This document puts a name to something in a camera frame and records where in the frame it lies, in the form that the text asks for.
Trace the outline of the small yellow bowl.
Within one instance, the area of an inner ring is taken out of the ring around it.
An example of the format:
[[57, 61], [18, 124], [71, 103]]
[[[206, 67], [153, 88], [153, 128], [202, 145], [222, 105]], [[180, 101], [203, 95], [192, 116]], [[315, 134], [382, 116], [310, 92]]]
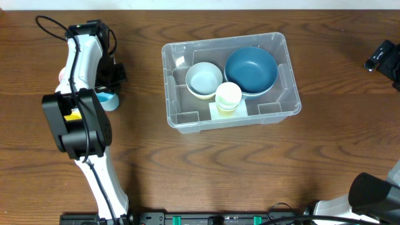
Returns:
[[198, 99], [211, 99], [215, 96], [215, 93], [212, 94], [194, 94], [195, 97], [197, 97]]

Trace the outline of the light blue cup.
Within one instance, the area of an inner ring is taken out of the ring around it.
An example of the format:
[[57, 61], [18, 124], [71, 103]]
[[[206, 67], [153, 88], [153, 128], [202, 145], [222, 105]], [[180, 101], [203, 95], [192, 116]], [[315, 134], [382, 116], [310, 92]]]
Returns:
[[119, 96], [115, 91], [97, 92], [96, 96], [105, 111], [114, 111], [119, 107]]

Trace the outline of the green cup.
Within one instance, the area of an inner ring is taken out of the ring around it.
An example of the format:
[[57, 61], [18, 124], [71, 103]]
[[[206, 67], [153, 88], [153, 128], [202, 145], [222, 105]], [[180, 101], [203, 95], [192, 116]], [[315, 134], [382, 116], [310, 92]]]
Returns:
[[221, 110], [223, 111], [234, 111], [238, 108], [238, 106], [240, 105], [240, 103], [234, 103], [232, 105], [226, 105], [223, 104], [221, 102], [216, 102], [216, 106], [219, 107]]

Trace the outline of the yellow cup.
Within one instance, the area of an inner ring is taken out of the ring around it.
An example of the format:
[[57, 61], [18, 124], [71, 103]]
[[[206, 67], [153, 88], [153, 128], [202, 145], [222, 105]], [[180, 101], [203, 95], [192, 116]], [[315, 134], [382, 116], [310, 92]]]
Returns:
[[235, 112], [238, 107], [235, 107], [234, 109], [224, 109], [217, 105], [216, 108], [221, 117], [229, 118], [235, 116]]
[[66, 121], [75, 121], [82, 119], [81, 113], [78, 108], [72, 109], [71, 114], [64, 116]]

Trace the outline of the small light grey bowl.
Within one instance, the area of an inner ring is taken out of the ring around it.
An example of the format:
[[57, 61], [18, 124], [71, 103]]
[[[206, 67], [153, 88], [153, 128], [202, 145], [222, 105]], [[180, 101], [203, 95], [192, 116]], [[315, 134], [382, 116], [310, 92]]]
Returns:
[[186, 73], [186, 85], [191, 94], [212, 94], [223, 83], [221, 70], [210, 62], [199, 62]]

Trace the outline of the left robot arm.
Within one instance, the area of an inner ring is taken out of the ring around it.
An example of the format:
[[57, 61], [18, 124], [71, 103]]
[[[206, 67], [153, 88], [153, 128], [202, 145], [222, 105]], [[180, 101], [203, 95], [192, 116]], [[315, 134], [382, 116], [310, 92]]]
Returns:
[[129, 198], [110, 157], [113, 140], [108, 111], [119, 106], [126, 81], [116, 63], [114, 32], [100, 19], [64, 28], [69, 52], [59, 86], [42, 98], [42, 109], [57, 148], [84, 173], [97, 202], [97, 214], [61, 215], [60, 224], [132, 224]]

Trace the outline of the cream white cup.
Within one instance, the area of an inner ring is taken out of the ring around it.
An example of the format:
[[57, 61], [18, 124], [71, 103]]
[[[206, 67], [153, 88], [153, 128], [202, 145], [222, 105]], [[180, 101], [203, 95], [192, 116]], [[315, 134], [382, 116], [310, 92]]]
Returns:
[[242, 91], [240, 87], [233, 82], [224, 82], [218, 86], [215, 95], [215, 101], [226, 105], [240, 103]]

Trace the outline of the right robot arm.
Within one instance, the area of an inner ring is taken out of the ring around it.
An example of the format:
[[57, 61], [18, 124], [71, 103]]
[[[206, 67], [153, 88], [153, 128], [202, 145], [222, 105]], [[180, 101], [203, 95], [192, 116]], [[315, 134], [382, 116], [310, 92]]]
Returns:
[[[399, 90], [399, 45], [385, 40], [364, 63], [376, 70]], [[304, 212], [310, 216], [331, 216], [373, 224], [399, 224], [399, 163], [385, 180], [368, 173], [359, 174], [348, 194], [328, 201], [317, 201]]]

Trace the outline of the pink cup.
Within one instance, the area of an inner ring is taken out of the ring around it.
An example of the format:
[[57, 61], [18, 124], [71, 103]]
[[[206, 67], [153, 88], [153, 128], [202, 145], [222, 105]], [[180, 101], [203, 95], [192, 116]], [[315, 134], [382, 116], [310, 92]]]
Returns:
[[65, 69], [66, 69], [66, 68], [64, 67], [64, 68], [62, 68], [61, 71], [59, 72], [59, 76], [58, 76], [59, 82], [61, 82], [61, 81], [63, 80], [64, 73], [65, 73]]

